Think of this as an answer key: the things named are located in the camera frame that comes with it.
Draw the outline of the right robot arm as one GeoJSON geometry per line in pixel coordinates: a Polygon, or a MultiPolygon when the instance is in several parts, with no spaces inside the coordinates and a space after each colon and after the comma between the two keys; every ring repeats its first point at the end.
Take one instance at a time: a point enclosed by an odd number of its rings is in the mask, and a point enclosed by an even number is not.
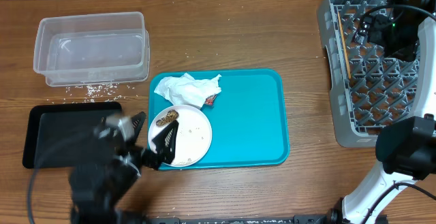
{"type": "Polygon", "coordinates": [[[376,156],[324,222],[385,223],[382,210],[435,173],[435,0],[324,0],[317,19],[337,142],[376,156]]]}

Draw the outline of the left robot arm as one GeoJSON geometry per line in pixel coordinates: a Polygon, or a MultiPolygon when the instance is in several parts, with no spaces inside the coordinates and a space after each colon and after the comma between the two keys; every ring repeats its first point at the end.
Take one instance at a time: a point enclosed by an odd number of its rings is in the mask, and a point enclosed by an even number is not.
{"type": "Polygon", "coordinates": [[[114,144],[114,156],[107,164],[81,165],[69,176],[72,189],[72,223],[152,223],[141,212],[116,209],[118,201],[141,177],[142,168],[158,170],[172,163],[179,123],[167,124],[153,139],[155,150],[136,145],[146,114],[113,114],[102,120],[93,136],[98,142],[114,144]]]}

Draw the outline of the white round plate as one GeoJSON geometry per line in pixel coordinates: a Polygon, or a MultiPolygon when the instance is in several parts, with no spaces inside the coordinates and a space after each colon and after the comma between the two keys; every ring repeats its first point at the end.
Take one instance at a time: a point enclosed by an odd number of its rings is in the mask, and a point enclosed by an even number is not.
{"type": "Polygon", "coordinates": [[[149,125],[148,146],[156,152],[152,139],[164,127],[158,127],[156,122],[165,117],[170,110],[178,112],[179,123],[175,144],[175,158],[170,167],[188,167],[197,163],[208,152],[212,142],[212,127],[206,115],[199,109],[189,105],[176,105],[159,112],[149,125]]]}

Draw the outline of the wooden chopstick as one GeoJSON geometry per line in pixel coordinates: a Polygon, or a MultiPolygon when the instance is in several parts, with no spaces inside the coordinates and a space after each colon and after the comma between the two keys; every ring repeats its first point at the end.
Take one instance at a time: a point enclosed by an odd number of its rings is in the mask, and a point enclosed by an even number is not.
{"type": "Polygon", "coordinates": [[[344,38],[344,33],[343,33],[343,25],[342,25],[342,22],[341,22],[341,14],[340,14],[339,10],[337,12],[337,18],[338,18],[339,33],[340,33],[341,44],[342,44],[343,55],[344,55],[345,68],[346,68],[348,80],[350,80],[352,78],[352,75],[351,75],[351,70],[350,70],[350,66],[349,66],[349,59],[348,59],[348,55],[347,55],[347,48],[346,48],[346,45],[345,45],[345,38],[344,38]]]}

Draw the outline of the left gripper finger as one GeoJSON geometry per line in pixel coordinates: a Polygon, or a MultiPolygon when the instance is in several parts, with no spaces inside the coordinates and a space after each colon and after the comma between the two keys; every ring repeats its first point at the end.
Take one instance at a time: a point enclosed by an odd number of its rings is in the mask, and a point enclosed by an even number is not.
{"type": "Polygon", "coordinates": [[[146,113],[145,112],[139,112],[136,115],[131,117],[131,123],[132,123],[133,128],[134,128],[134,135],[130,139],[130,142],[136,142],[145,120],[146,120],[146,113]]]}
{"type": "Polygon", "coordinates": [[[178,121],[172,121],[152,139],[157,155],[163,163],[168,165],[174,161],[176,156],[178,126],[178,121]]]}

